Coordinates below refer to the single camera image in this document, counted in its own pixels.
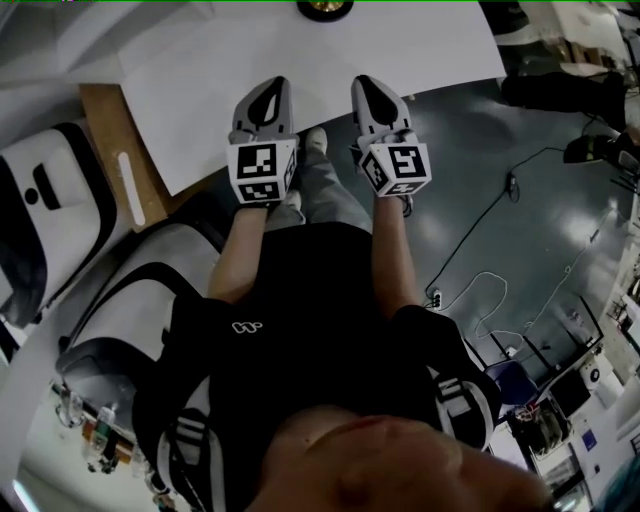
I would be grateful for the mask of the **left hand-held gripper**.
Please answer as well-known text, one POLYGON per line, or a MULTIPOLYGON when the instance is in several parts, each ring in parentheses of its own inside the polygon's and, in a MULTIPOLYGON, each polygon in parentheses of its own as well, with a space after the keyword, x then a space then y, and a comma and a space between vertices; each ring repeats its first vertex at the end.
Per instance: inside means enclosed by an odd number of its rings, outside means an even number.
POLYGON ((283 76, 257 85, 236 106, 227 168, 240 204, 271 204, 285 198, 297 167, 299 137, 288 134, 292 123, 290 82, 283 76), (255 133, 261 128, 276 135, 255 133))

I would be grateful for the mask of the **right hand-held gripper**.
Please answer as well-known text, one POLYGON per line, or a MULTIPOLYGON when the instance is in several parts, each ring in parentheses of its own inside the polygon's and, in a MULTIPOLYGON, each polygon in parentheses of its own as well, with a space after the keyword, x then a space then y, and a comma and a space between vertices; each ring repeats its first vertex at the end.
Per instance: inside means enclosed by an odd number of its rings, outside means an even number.
POLYGON ((356 141, 362 153, 357 166, 375 195, 410 196, 428 184, 432 174, 427 146, 409 129, 411 117, 405 101, 368 75, 354 78, 351 100, 354 122, 367 135, 356 141))

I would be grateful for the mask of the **person's left forearm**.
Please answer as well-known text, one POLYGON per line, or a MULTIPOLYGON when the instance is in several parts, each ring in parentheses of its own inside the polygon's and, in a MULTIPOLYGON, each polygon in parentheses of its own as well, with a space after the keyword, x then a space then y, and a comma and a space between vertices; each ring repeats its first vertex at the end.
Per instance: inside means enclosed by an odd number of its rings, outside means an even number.
POLYGON ((268 209, 264 207, 245 207, 235 213, 229 236, 211 272, 210 299, 235 304, 251 291, 259 269, 267 218, 268 209))

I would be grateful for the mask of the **person's right forearm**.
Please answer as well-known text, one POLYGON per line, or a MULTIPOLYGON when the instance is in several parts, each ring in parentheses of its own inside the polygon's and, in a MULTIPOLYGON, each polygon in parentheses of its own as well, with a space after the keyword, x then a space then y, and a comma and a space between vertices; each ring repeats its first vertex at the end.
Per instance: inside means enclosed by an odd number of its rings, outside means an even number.
POLYGON ((377 197, 374 201, 371 258, 375 298, 385 318, 391 319, 405 306, 419 304, 403 202, 398 197, 377 197))

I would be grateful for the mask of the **white desk with drawers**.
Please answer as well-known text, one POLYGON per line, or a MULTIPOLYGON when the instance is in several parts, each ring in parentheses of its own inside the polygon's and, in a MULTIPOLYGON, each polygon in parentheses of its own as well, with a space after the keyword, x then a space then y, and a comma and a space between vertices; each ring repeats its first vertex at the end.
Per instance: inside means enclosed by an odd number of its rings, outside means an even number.
POLYGON ((305 18, 292 2, 224 2, 128 71, 121 88, 167 190, 178 194, 225 165, 236 105, 272 77, 289 80, 300 131, 349 114, 351 83, 362 74, 407 96, 504 73, 476 2, 358 2, 330 23, 305 18))

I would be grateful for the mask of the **person's white shoe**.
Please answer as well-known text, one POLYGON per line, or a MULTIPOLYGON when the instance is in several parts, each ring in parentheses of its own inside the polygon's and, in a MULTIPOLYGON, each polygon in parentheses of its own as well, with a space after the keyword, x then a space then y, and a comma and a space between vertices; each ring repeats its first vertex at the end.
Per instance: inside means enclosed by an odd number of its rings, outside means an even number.
POLYGON ((305 150, 319 152, 323 155, 326 154, 328 148, 328 138, 326 131, 316 126, 308 130, 305 136, 305 150))

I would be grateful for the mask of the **brown cardboard box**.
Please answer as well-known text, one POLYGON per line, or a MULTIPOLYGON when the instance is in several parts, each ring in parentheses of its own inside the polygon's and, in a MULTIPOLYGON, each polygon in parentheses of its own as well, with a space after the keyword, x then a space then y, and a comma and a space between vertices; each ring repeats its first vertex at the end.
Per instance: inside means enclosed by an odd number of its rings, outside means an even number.
POLYGON ((116 204, 136 232, 166 220, 172 199, 142 141, 120 86, 79 86, 84 113, 116 204))

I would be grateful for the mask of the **person's black shirt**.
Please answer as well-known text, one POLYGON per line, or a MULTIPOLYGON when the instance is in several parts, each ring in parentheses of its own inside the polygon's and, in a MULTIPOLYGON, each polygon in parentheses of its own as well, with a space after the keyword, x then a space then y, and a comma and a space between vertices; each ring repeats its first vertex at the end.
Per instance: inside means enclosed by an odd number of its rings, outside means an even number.
POLYGON ((493 433, 497 385, 453 320, 418 305, 384 317, 359 228, 267 233, 241 301, 178 295, 169 313, 133 426, 151 466, 202 512, 244 512, 276 431, 308 408, 414 419, 478 449, 493 433))

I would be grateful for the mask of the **black floor stand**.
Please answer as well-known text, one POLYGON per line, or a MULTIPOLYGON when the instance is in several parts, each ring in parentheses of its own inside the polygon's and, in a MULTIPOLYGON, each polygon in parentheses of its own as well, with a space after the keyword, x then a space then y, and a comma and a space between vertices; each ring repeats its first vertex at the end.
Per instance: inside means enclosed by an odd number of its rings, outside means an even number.
POLYGON ((638 172, 640 146, 627 133, 621 133, 617 137, 584 135, 566 147, 563 161, 567 164, 605 161, 615 167, 638 172))

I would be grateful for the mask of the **white black robot unit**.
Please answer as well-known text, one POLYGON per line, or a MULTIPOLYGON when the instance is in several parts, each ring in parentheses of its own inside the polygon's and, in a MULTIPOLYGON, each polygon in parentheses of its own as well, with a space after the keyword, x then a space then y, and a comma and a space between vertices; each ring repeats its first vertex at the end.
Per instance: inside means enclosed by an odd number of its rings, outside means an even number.
POLYGON ((73 330, 56 362, 64 385, 97 413, 115 413, 114 429, 135 438, 137 388, 160 357, 164 319, 178 295, 205 293, 223 245, 213 231, 184 223, 142 238, 73 330))
POLYGON ((126 231, 86 120, 0 150, 0 315, 24 328, 126 231))

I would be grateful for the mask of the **blue bin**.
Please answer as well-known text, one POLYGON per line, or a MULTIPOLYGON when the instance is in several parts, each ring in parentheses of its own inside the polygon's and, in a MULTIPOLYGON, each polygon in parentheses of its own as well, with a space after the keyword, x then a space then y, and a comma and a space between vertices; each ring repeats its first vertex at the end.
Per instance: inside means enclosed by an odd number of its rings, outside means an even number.
POLYGON ((518 361, 496 363, 484 373, 498 386, 503 406, 523 407, 538 396, 537 385, 518 361))

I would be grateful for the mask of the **clear plastic bottle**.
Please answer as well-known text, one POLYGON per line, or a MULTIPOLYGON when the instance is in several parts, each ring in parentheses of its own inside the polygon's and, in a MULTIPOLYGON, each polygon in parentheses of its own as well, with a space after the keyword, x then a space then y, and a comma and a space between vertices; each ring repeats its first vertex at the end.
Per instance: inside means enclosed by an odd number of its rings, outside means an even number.
POLYGON ((59 422, 68 429, 82 425, 84 421, 83 399, 66 385, 57 388, 59 401, 55 411, 59 422))
POLYGON ((111 406, 103 406, 91 435, 90 448, 94 464, 103 474, 111 474, 119 462, 116 450, 118 434, 114 432, 115 416, 111 406))

